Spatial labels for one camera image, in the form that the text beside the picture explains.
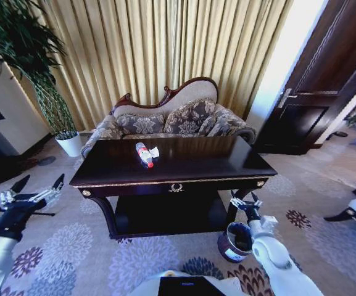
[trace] curtain fold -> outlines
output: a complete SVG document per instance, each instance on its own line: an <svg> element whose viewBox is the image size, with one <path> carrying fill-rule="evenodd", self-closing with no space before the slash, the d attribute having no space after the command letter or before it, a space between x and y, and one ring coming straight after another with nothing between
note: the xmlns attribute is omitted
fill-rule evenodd
<svg viewBox="0 0 356 296"><path fill-rule="evenodd" d="M34 13L65 43L53 70L78 130L126 93L155 104L164 86L211 77L246 116L292 0L49 0Z"/></svg>

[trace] sofa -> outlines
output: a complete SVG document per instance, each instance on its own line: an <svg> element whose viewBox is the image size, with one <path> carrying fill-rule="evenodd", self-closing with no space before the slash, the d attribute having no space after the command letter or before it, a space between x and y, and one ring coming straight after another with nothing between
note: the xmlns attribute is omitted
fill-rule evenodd
<svg viewBox="0 0 356 296"><path fill-rule="evenodd" d="M155 105L139 105L124 95L97 126L81 149L85 158L98 140L143 138L190 138L240 136L252 144L256 132L230 109L218 104L216 83L197 77L178 89L164 87L163 99Z"/></svg>

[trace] floor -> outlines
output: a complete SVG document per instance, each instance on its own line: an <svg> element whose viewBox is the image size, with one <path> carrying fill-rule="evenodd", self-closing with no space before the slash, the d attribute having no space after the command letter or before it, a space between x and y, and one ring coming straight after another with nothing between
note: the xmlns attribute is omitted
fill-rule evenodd
<svg viewBox="0 0 356 296"><path fill-rule="evenodd" d="M354 198L356 147L349 142L355 131L348 133L348 138L332 137L306 155L264 155L279 175L256 191L264 201L260 213L276 216L276 237L325 295L356 295L356 223L323 220ZM217 278L236 276L246 293L272 295L267 275L253 256L240 264L221 257L220 233L110 240L97 205L68 185L80 159L66 156L55 140L34 158L50 156L56 161L34 166L22 176L31 174L24 190L31 193L65 173L59 199L43 209L56 216L29 220L1 295L126 295L148 276L166 269ZM0 184L0 192L19 178ZM220 195L227 205L229 193ZM117 198L110 200L115 205ZM241 214L237 220L246 221Z"/></svg>

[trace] dark wooden door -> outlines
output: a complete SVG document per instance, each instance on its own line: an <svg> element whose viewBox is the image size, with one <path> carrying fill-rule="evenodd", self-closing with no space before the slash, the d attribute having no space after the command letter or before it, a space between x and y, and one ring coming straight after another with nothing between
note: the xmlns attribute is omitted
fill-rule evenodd
<svg viewBox="0 0 356 296"><path fill-rule="evenodd" d="M256 142L304 154L356 93L356 0L329 0Z"/></svg>

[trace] table leg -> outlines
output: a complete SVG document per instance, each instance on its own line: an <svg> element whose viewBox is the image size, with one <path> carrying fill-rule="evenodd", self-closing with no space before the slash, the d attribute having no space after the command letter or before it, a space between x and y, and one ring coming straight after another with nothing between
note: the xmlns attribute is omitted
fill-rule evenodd
<svg viewBox="0 0 356 296"><path fill-rule="evenodd" d="M98 194L95 194L88 189L81 190L81 193L84 198L91 199L99 205L104 214L106 225L108 226L109 237L114 239L118 233L116 229L115 213L108 199L105 196L97 196Z"/></svg>
<svg viewBox="0 0 356 296"><path fill-rule="evenodd" d="M250 188L245 188L245 189L238 189L237 192L235 192L235 197L238 199L244 199L245 196L252 192L253 190L258 189L259 187L250 187ZM228 211L227 211L227 217L226 217L226 226L228 226L231 222L235 221L235 217L237 215L238 208L235 207L232 203L228 205Z"/></svg>

